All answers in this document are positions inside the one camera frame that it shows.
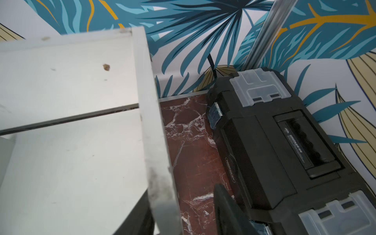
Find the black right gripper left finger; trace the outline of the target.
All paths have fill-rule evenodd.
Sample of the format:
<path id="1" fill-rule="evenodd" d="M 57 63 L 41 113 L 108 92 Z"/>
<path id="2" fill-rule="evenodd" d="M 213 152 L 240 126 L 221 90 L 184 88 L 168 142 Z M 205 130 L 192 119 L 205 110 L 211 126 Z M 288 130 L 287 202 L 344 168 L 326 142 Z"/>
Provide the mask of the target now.
<path id="1" fill-rule="evenodd" d="M 153 235 L 154 230 L 155 221 L 146 190 L 114 235 Z"/>

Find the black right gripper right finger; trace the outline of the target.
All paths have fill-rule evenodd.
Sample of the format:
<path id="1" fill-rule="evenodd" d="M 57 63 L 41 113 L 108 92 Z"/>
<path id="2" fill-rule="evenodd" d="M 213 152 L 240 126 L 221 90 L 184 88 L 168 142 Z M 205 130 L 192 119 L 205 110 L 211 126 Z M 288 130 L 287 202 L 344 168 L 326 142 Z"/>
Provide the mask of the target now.
<path id="1" fill-rule="evenodd" d="M 213 201 L 218 235 L 259 234 L 222 184 L 214 186 Z"/>

